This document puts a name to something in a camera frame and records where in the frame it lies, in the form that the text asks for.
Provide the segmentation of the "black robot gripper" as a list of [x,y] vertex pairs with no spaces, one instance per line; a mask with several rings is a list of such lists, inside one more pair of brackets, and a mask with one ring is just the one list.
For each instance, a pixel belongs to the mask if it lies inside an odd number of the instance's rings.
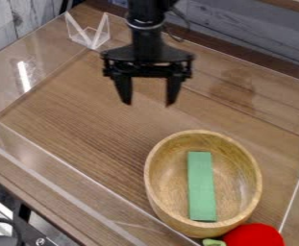
[[115,81],[120,101],[132,102],[134,77],[167,78],[166,106],[179,96],[182,83],[191,77],[194,55],[170,46],[159,28],[131,30],[131,43],[102,52],[103,74]]

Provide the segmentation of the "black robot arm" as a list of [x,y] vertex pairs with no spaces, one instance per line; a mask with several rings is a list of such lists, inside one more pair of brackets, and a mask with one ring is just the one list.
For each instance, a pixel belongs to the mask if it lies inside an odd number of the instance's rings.
[[175,4],[179,0],[128,0],[126,23],[132,42],[100,53],[103,75],[115,82],[120,101],[132,103],[132,79],[164,78],[166,106],[179,96],[182,83],[191,78],[194,55],[170,46],[162,38],[166,12],[182,14]]

